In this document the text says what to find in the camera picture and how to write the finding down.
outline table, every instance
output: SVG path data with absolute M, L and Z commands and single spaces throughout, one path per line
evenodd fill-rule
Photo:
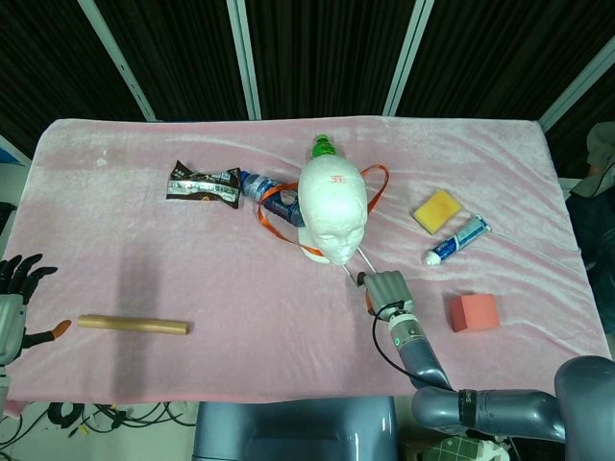
M 378 356 L 362 294 L 338 266 L 275 238 L 254 204 L 168 201 L 175 161 L 296 180 L 328 133 L 359 168 L 391 181 L 361 248 L 400 270 L 454 388 L 553 391 L 557 368 L 608 356 L 545 138 L 534 122 L 349 117 L 233 123 L 59 120 L 41 137 L 7 255 L 60 270 L 30 304 L 30 332 L 81 314 L 193 324 L 188 336 L 71 328 L 9 367 L 12 400 L 272 401 L 400 395 Z M 381 184 L 367 180 L 370 193 Z M 466 208 L 436 236 L 409 213 L 438 187 Z M 470 213 L 493 232 L 437 267 L 425 251 Z M 271 218 L 292 234 L 284 222 Z M 355 258 L 352 271 L 364 268 Z M 502 326 L 453 333 L 449 302 L 493 293 Z M 385 351 L 396 353 L 384 325 Z

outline toothpaste tube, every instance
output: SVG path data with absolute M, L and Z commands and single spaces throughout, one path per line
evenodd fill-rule
M 475 216 L 465 223 L 461 230 L 448 240 L 442 242 L 425 256 L 423 262 L 428 266 L 435 266 L 448 259 L 463 247 L 467 247 L 484 233 L 491 231 L 491 227 L 482 219 L 482 216 Z

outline pink sponge block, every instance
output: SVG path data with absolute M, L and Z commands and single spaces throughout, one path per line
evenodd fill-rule
M 453 331 L 485 331 L 500 326 L 500 316 L 493 295 L 459 296 L 451 303 Z

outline wooden stick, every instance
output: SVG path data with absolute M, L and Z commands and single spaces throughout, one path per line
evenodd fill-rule
M 77 325 L 83 328 L 124 329 L 148 333 L 188 334 L 190 323 L 175 320 L 131 319 L 106 315 L 81 315 Z

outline orange ribbon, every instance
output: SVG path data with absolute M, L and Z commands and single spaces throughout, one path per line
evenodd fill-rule
M 382 185 L 381 189 L 376 193 L 374 198 L 369 201 L 369 204 L 367 204 L 367 212 L 368 213 L 371 213 L 372 210 L 376 207 L 376 204 L 378 203 L 378 200 L 381 199 L 382 192 L 384 192 L 384 190 L 386 188 L 386 185 L 388 184 L 388 169 L 384 165 L 376 164 L 376 165 L 372 165 L 372 166 L 370 166 L 368 168 L 365 168 L 363 171 L 361 171 L 361 176 L 364 178 L 370 171 L 374 171 L 374 170 L 382 170 L 384 172 L 384 184 Z M 262 195 L 262 197 L 260 198 L 260 202 L 258 203 L 258 220 L 260 221 L 260 223 L 264 227 L 269 229 L 271 231 L 271 233 L 273 233 L 275 236 L 277 236 L 281 240 L 284 240 L 284 241 L 286 241 L 288 243 L 292 243 L 294 245 L 298 245 L 301 248 L 303 248 L 304 250 L 306 250 L 308 253 L 311 253 L 313 255 L 322 256 L 323 254 L 320 252 L 320 250 L 317 250 L 317 249 L 311 248 L 311 247 L 307 247 L 305 245 L 302 245 L 300 243 L 294 242 L 294 241 L 289 240 L 288 238 L 284 237 L 276 228 L 274 228 L 269 223 L 269 221 L 267 220 L 267 217 L 262 212 L 262 205 L 264 204 L 264 202 L 269 197 L 271 197 L 274 194 L 277 194 L 278 192 L 282 192 L 283 190 L 297 190 L 298 187 L 299 187 L 299 183 L 298 182 L 294 182 L 293 184 L 276 185 L 276 186 L 271 187 L 270 189 L 268 189 Z

